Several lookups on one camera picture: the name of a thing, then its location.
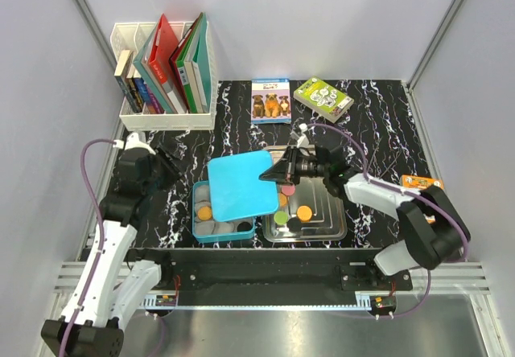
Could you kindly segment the teal box lid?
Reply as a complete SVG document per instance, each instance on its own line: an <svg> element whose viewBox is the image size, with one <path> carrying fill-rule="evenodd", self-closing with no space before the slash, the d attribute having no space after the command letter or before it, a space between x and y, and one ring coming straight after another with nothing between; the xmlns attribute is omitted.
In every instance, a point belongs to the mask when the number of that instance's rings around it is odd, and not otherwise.
<svg viewBox="0 0 515 357"><path fill-rule="evenodd" d="M214 219L225 222L276 212L276 183L259 179L272 166L273 159L266 150L210 160L208 185Z"/></svg>

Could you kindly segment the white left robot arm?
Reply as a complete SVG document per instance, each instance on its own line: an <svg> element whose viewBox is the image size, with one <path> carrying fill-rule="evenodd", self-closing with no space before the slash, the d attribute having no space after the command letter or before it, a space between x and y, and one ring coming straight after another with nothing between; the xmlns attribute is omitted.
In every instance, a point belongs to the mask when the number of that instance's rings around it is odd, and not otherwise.
<svg viewBox="0 0 515 357"><path fill-rule="evenodd" d="M127 323L144 297L173 282L171 257L159 250L140 253L126 279L117 279L152 196L180 178L178 162L165 149L152 148L142 131L109 144L120 151L116 187L92 200L97 226L80 280L60 317L41 329L55 356L118 356Z"/></svg>

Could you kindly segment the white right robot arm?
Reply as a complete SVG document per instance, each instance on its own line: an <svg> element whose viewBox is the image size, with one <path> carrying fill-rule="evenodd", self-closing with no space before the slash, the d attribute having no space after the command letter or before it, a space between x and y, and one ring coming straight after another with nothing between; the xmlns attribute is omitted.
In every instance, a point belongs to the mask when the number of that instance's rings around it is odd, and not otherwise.
<svg viewBox="0 0 515 357"><path fill-rule="evenodd" d="M302 124L291 136L282 157L260 175L263 181L280 185L298 185L303 178L322 179L328 193L354 204L365 205L398 222L401 241L383 248L373 258L374 265L365 270L365 280L373 289L391 284L394 274L405 269L431 271L449 261L456 253L468 254L471 234L449 200L436 185L423 190L403 187L374 177L368 163L352 168L340 148L316 146L307 150L307 132Z"/></svg>

